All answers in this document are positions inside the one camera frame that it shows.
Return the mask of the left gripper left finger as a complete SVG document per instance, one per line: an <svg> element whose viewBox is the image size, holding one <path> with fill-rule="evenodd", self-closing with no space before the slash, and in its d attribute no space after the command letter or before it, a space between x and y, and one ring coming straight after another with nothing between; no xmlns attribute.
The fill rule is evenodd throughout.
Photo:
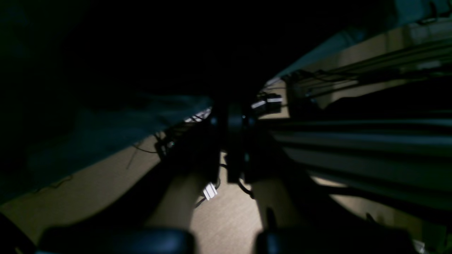
<svg viewBox="0 0 452 254"><path fill-rule="evenodd" d="M163 160L129 191L84 223L92 228L188 229L202 190L217 180L220 134L216 118L189 129Z"/></svg>

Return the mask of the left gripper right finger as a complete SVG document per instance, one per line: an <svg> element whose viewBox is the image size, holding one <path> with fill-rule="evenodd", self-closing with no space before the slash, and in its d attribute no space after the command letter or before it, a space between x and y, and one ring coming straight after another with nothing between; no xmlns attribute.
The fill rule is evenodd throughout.
<svg viewBox="0 0 452 254"><path fill-rule="evenodd" d="M226 123L227 179L251 186L265 230L350 229L357 217L334 201L284 151L268 130L251 118Z"/></svg>

